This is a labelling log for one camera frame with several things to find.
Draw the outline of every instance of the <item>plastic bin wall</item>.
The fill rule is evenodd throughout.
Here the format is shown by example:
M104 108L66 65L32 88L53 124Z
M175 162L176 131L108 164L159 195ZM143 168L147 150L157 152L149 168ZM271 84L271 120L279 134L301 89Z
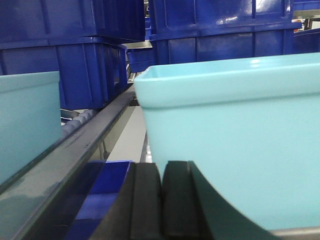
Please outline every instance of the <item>plastic bin wall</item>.
M99 109L128 84L126 48L101 37L0 44L0 75L60 72L63 109Z
M0 42L102 36L145 39L143 0L2 0Z
M320 52L320 29L296 32L293 38L293 49L296 54Z
M61 137L59 73L0 76L0 185Z
M283 55L293 53L294 29L300 28L301 23L286 27L291 29L279 29L279 25L239 27L235 33L200 36L196 32L176 39L155 34L150 40L157 65Z
M155 65L135 79L152 161L194 161L267 230L320 226L320 53Z
M293 0L150 0L153 34L291 23Z
M313 9L320 9L319 0L295 0L294 1L295 11L313 10Z

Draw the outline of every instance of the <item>metal guide rail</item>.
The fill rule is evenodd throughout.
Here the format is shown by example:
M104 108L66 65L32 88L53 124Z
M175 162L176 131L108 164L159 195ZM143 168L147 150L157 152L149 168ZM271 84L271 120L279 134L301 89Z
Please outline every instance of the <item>metal guide rail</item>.
M126 111L130 111L127 107L134 95L131 86L54 149L42 154L35 166L2 192L0 240L23 240L99 146L106 153L113 149L130 117Z

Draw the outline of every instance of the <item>plastic bin rim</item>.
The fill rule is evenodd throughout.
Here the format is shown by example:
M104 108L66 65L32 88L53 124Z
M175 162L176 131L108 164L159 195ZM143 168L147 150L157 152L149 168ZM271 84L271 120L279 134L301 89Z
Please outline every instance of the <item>plastic bin rim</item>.
M303 36L303 35L314 34L314 33L319 33L320 34L320 28L304 30L304 31L298 31L298 32L294 33L294 36Z
M178 65L185 66L185 69L192 69L200 66L202 63L212 64L211 69L215 69L214 64L222 63L224 65L235 65L239 61L253 64L258 60L266 60L267 62L276 60L277 63L285 63L290 58L296 58L295 64L283 64L267 67L251 67L249 70L229 70L211 73L195 73L156 77L153 72L164 73L173 72L173 68ZM320 93L319 79L303 78L303 69L306 66L312 67L313 71L320 74L320 53L304 53L278 56L250 57L240 59L216 60L207 62L179 63L171 65L155 65L150 66L141 75L135 79L135 87L137 98L142 108L147 109L165 109L176 107L197 106L206 104L222 104L238 101L249 101L253 99L269 99L274 97L289 97L297 95L310 95ZM279 79L275 77L279 75L279 71L294 71L301 76L295 79ZM269 73L270 81L260 81L257 76L259 74ZM175 91L176 94L170 97L164 97L164 93Z
M29 41L1 42L0 50L45 47L45 46L74 45L74 44L107 44L113 47L127 49L126 46L122 44L114 44L112 40L108 38L100 37L100 36L88 36L88 37L52 39L52 40L42 39L42 40L29 40Z
M286 30L286 29L300 29L302 27L301 22L289 22L289 23L270 23L260 25L247 25L247 26L230 26L221 28L190 28L186 30L167 31L166 33L152 34L149 40L171 40L182 38L195 38L224 34L239 34L239 33L252 33L252 32L265 32L274 30Z
M32 81L26 81L26 76L32 76ZM58 83L59 80L58 71L2 75L0 76L0 93Z

